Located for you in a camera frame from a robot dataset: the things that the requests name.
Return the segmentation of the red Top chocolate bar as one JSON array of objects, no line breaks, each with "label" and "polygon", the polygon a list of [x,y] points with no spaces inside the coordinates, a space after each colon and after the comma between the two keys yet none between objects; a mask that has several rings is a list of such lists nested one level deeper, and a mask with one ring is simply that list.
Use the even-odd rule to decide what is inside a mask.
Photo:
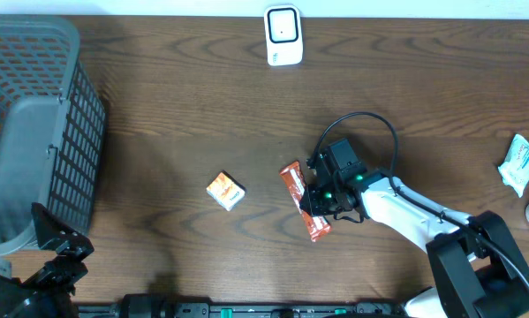
[{"label": "red Top chocolate bar", "polygon": [[294,200],[296,208],[301,215],[312,242],[325,237],[331,232],[331,225],[324,216],[310,216],[299,204],[302,202],[306,181],[300,169],[299,161],[294,161],[279,172],[290,196]]}]

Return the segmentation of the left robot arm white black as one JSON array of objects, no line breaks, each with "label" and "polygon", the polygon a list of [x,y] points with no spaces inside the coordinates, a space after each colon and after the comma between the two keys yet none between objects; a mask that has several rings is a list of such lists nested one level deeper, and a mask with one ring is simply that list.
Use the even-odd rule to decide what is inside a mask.
[{"label": "left robot arm white black", "polygon": [[41,203],[31,207],[38,247],[57,256],[22,281],[0,275],[0,317],[77,318],[75,284],[87,274],[83,260],[94,247],[84,234],[53,216]]}]

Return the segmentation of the orange small carton box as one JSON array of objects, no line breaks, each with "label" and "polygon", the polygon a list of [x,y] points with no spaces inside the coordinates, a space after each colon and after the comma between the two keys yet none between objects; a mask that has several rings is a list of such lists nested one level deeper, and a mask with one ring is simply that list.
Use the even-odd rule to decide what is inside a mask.
[{"label": "orange small carton box", "polygon": [[216,176],[206,191],[227,211],[231,211],[246,195],[244,188],[224,171]]}]

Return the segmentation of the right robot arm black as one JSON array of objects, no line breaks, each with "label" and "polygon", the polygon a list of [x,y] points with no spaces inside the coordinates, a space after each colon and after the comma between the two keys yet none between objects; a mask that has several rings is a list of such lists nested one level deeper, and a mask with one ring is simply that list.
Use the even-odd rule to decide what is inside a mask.
[{"label": "right robot arm black", "polygon": [[389,170],[369,170],[347,139],[308,159],[316,180],[300,208],[310,216],[382,223],[427,254],[434,286],[402,305],[409,317],[519,317],[529,312],[529,266],[503,219],[445,208]]}]

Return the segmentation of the grey plastic basket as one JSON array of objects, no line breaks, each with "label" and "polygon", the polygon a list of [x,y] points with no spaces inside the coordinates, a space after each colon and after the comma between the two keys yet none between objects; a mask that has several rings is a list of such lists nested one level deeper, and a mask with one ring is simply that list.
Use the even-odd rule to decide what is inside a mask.
[{"label": "grey plastic basket", "polygon": [[31,207],[87,233],[107,111],[75,26],[0,15],[0,255],[36,246]]}]

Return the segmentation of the white barcode scanner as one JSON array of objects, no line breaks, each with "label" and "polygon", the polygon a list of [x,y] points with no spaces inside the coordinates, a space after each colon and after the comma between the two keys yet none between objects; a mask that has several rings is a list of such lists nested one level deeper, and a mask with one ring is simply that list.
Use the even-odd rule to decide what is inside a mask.
[{"label": "white barcode scanner", "polygon": [[299,9],[291,4],[270,6],[264,13],[264,26],[268,64],[299,64],[304,50]]}]

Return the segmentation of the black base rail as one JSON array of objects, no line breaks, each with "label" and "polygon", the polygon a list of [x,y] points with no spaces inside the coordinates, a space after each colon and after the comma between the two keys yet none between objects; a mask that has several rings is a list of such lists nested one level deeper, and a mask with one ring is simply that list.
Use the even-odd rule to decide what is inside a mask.
[{"label": "black base rail", "polygon": [[388,300],[339,304],[214,303],[173,299],[160,294],[127,294],[112,303],[78,303],[80,317],[161,318],[319,318],[406,317],[404,307]]}]

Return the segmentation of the light blue snack packet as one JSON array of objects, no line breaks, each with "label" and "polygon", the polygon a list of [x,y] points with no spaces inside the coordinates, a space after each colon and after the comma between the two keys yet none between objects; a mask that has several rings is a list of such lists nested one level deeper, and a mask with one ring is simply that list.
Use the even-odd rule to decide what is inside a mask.
[{"label": "light blue snack packet", "polygon": [[513,188],[519,198],[529,182],[529,142],[516,134],[503,163],[497,168],[503,183]]}]

